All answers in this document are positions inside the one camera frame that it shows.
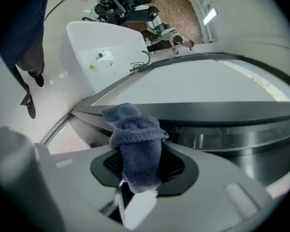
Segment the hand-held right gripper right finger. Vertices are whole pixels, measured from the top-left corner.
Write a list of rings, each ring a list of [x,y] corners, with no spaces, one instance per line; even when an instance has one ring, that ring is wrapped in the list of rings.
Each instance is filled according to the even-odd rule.
[[[158,198],[137,231],[250,232],[277,207],[261,183],[230,161],[172,143],[165,148],[192,159],[198,178],[182,195]]]

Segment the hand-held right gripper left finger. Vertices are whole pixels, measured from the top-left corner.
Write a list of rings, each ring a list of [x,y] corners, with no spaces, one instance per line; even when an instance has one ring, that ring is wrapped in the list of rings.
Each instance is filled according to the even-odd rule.
[[[60,211],[67,232],[124,232],[118,222],[100,210],[113,200],[114,187],[105,187],[90,171],[92,160],[102,154],[98,149],[50,154],[36,144],[38,160],[48,189]]]

